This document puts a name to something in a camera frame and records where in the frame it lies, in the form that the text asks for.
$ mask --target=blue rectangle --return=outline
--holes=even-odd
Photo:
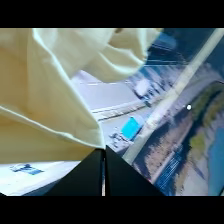
[[[133,137],[135,137],[140,128],[141,126],[135,120],[135,118],[131,117],[122,128],[121,133],[125,138],[131,140]]]

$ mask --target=black triangular object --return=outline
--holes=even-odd
[[[164,196],[109,147],[105,158],[106,196]]]
[[[95,149],[44,196],[102,196],[102,162]]]

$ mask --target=turquoise water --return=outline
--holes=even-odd
[[[209,150],[208,195],[217,196],[224,186],[224,129],[216,131],[215,142]]]

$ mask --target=white dot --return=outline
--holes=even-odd
[[[187,109],[190,110],[191,109],[191,105],[187,105]]]

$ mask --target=yellow fabric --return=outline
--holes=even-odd
[[[101,128],[71,84],[133,75],[159,34],[147,28],[1,28],[0,163],[81,160],[104,148]]]

